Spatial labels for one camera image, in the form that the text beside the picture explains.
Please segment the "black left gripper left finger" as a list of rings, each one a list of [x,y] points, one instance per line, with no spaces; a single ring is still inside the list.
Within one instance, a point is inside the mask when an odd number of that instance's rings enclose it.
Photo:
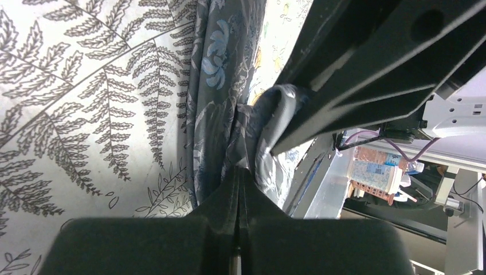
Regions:
[[[179,218],[81,218],[58,234],[41,274],[236,274],[240,169]]]

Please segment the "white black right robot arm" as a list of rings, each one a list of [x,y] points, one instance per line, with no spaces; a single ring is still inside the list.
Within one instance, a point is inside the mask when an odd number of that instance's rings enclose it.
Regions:
[[[311,91],[272,146],[380,128],[411,143],[485,132],[484,1],[313,1],[277,79]]]

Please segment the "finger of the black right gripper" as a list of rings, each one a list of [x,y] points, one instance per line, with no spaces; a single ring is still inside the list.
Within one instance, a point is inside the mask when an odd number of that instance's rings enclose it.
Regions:
[[[484,65],[484,1],[313,1],[277,79],[310,99],[272,153],[353,128],[432,140],[426,102]]]

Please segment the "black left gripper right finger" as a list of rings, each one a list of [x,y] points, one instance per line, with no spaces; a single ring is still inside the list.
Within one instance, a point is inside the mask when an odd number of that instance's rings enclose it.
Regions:
[[[296,219],[239,170],[243,274],[412,274],[396,229],[376,219]]]

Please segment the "grey leaf pattern tie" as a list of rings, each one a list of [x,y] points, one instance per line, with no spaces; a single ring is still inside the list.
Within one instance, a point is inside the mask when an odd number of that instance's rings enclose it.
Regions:
[[[276,85],[311,1],[198,1],[187,92],[187,177],[199,206],[235,165],[278,207],[308,143],[272,156],[306,95]]]

